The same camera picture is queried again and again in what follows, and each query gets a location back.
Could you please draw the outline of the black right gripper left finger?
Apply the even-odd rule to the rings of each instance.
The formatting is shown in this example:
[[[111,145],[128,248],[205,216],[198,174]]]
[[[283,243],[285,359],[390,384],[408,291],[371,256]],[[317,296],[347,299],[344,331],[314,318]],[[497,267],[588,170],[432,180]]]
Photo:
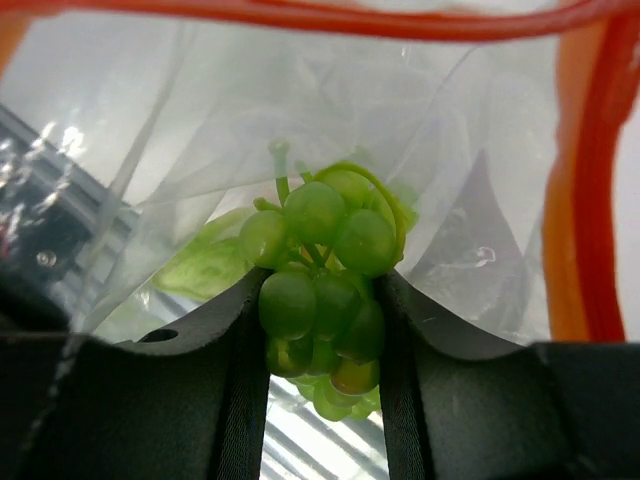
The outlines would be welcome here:
[[[137,342],[71,333],[32,289],[1,285],[5,479],[255,479],[269,375],[266,272]]]

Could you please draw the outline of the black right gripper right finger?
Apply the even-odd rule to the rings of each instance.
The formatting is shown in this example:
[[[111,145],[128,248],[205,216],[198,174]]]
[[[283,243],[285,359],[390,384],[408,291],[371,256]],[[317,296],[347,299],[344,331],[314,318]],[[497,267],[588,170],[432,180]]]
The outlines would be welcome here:
[[[459,318],[399,274],[380,396],[394,479],[635,479],[639,347],[520,346]]]

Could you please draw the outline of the green grape bunch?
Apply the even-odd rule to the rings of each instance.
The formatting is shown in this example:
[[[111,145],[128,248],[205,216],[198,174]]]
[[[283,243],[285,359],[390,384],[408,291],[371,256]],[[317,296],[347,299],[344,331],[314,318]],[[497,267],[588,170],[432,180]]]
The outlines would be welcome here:
[[[286,176],[290,147],[269,146],[278,199],[258,198],[239,233],[243,256],[268,271],[258,292],[269,373],[296,386],[331,422],[380,408],[385,320],[373,281],[403,259],[418,216],[411,198],[342,159]]]

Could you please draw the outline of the clear zip bag orange zipper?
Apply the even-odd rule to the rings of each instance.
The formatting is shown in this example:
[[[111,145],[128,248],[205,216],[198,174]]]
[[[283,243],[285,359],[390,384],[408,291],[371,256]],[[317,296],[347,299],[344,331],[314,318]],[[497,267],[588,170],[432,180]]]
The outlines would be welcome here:
[[[292,186],[353,158],[412,199],[389,274],[459,318],[520,346],[639,347],[613,201],[638,106],[635,1],[1,5],[1,108],[114,196],[67,303],[71,333],[110,344],[223,293],[151,280],[209,221],[277,201],[284,141]],[[394,479],[381,396],[331,422],[265,367],[255,479]]]

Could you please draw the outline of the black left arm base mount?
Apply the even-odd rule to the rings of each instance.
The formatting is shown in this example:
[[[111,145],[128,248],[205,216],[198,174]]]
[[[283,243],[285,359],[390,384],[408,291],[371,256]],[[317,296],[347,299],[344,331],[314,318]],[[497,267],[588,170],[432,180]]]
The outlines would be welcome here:
[[[13,330],[69,329],[77,257],[89,240],[86,225],[64,207],[1,227],[1,317]]]

